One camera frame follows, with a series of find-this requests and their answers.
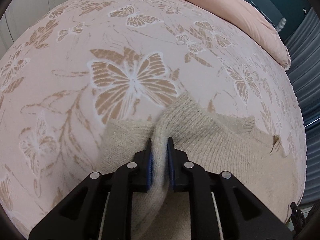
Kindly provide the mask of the beige knit sweater black hearts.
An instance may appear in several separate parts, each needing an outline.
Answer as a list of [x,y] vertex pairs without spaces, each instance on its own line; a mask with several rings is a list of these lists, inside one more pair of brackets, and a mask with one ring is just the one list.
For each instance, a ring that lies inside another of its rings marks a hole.
[[133,196],[133,239],[190,239],[189,197],[169,192],[167,141],[206,171],[231,172],[282,222],[300,202],[302,176],[281,138],[261,131],[253,117],[208,113],[181,94],[156,122],[111,119],[101,141],[97,169],[106,174],[133,159],[152,142],[153,182]]

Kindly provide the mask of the pink butterfly pattern bedspread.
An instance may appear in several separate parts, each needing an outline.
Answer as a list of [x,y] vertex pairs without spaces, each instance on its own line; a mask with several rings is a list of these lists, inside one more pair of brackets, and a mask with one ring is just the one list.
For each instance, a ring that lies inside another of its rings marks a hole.
[[237,26],[185,0],[68,0],[1,59],[1,206],[24,236],[91,172],[109,120],[159,120],[181,94],[255,119],[306,180],[286,71]]

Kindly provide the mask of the blue curtain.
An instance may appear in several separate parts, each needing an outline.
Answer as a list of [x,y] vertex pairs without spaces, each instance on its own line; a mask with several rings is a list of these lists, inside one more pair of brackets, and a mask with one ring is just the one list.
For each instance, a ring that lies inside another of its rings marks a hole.
[[302,204],[319,200],[319,17],[310,9],[285,42],[291,55],[287,71],[302,111],[306,132],[306,182]]

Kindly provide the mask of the pink folded quilt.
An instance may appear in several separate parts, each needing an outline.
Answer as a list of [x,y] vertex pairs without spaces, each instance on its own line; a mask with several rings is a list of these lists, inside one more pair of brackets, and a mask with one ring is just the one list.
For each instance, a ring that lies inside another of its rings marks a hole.
[[285,70],[291,57],[273,25],[244,0],[185,0],[237,26],[259,44]]

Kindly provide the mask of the white wardrobe doors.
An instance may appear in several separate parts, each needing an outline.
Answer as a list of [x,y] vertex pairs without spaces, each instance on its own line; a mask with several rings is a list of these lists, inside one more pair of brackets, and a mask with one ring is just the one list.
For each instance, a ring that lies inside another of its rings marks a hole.
[[1,56],[31,25],[68,0],[12,0],[1,18]]

